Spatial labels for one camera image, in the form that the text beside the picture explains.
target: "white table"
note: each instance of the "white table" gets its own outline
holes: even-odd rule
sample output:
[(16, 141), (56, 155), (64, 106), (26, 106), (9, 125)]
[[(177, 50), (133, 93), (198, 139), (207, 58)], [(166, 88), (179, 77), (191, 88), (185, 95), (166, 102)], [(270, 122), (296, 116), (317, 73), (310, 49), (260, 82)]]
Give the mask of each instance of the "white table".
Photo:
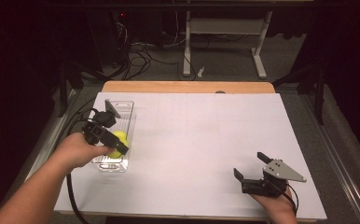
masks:
[[(100, 173), (94, 164), (72, 172), (83, 213), (105, 216), (267, 219), (242, 194), (233, 168), (262, 177), (261, 151), (307, 178), (290, 181), (299, 196), (298, 219), (326, 219), (311, 174), (279, 94), (101, 92), (104, 99), (134, 101), (136, 123), (126, 173)], [(56, 211), (71, 213), (63, 182)]]

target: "yellow-green ball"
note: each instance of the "yellow-green ball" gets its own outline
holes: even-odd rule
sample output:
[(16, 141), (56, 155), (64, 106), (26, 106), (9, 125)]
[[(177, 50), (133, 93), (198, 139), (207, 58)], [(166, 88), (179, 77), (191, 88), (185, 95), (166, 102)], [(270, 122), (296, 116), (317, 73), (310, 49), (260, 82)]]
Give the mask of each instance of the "yellow-green ball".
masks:
[[(126, 147), (128, 147), (126, 133), (124, 133), (123, 131), (115, 131), (115, 132), (113, 132), (113, 135), (118, 137), (119, 141), (121, 141)], [(115, 148), (114, 152), (108, 154), (107, 156), (111, 159), (118, 159), (122, 156), (122, 154), (120, 152), (118, 152), (117, 149)]]

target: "desk leg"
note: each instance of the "desk leg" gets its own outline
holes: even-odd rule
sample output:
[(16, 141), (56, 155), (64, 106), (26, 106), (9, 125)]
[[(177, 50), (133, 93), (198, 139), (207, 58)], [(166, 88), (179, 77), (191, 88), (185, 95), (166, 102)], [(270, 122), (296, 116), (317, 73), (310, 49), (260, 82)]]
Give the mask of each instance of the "desk leg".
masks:
[(189, 46), (189, 40), (191, 38), (191, 27), (189, 20), (191, 19), (191, 13), (187, 12), (187, 26), (186, 26), (186, 49), (184, 50), (184, 62), (183, 62), (183, 75), (189, 77), (191, 75), (191, 47)]
[(256, 70), (258, 72), (258, 76), (262, 79), (267, 78), (267, 74), (265, 73), (264, 65), (262, 65), (262, 61), (261, 61), (261, 57), (259, 57), (259, 53), (261, 51), (262, 44), (264, 43), (264, 39), (267, 34), (268, 27), (270, 26), (270, 17), (271, 16), (272, 16), (272, 12), (271, 11), (267, 12), (267, 15), (265, 17), (265, 22), (262, 25), (261, 32), (259, 34), (258, 45), (256, 48), (251, 49), (253, 59), (255, 61), (255, 65), (256, 65)]

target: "gray floor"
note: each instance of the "gray floor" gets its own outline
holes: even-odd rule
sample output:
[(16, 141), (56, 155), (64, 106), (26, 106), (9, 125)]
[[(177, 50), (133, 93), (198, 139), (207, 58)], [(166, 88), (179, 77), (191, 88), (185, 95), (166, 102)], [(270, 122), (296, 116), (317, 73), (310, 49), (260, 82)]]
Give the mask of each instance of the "gray floor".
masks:
[[(235, 39), (237, 36), (220, 36), (222, 38)], [(296, 59), (304, 37), (283, 39), (280, 35), (266, 39), (261, 58), (264, 63), (268, 78), (264, 81), (273, 80), (285, 76)], [(257, 77), (249, 49), (256, 45), (255, 36), (247, 36), (238, 41), (212, 40), (208, 48), (207, 41), (196, 37), (192, 39), (194, 47), (191, 54), (191, 62), (194, 70), (204, 67), (199, 81), (262, 81)], [(183, 47), (157, 49), (148, 47), (148, 52), (156, 60), (166, 63), (178, 63), (178, 69), (173, 64), (152, 62), (150, 68), (134, 80), (178, 80), (181, 77), (183, 66)], [(134, 63), (142, 63), (142, 59), (135, 59)], [(78, 94), (75, 108), (87, 102), (100, 91), (102, 83), (88, 81), (86, 87)], [(284, 101), (291, 124), (295, 131), (300, 148), (311, 170), (313, 180), (320, 192), (320, 197), (327, 213), (328, 220), (319, 223), (360, 223), (358, 203), (353, 203), (351, 198), (360, 196), (360, 146), (353, 135), (346, 119), (340, 113), (336, 102), (330, 94), (329, 88), (325, 88), (324, 122), (321, 126), (316, 124), (310, 110), (310, 96), (298, 95), (296, 84), (285, 84), (277, 88)], [(47, 129), (41, 136), (44, 141), (52, 129), (56, 120), (58, 108), (54, 112)], [(31, 154), (25, 163), (19, 177), (9, 191), (9, 197), (16, 190), (29, 173), (39, 148)], [(348, 183), (355, 186), (353, 190), (347, 190)], [(105, 217), (87, 216), (90, 223), (105, 223)], [(71, 215), (54, 213), (50, 223), (79, 223)]]

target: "clear plastic container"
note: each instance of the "clear plastic container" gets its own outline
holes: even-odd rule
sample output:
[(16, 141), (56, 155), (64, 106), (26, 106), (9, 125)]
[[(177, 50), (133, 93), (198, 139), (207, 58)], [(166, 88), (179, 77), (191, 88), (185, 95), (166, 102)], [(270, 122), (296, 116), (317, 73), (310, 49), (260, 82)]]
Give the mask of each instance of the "clear plastic container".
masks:
[(129, 159), (132, 151), (132, 136), (136, 116), (132, 113), (132, 101), (110, 101), (113, 107), (120, 114), (121, 118), (117, 123), (108, 129), (109, 132), (123, 131), (127, 134), (128, 152), (118, 159), (111, 159), (107, 156), (99, 156), (92, 160), (101, 172), (126, 172), (128, 170)]

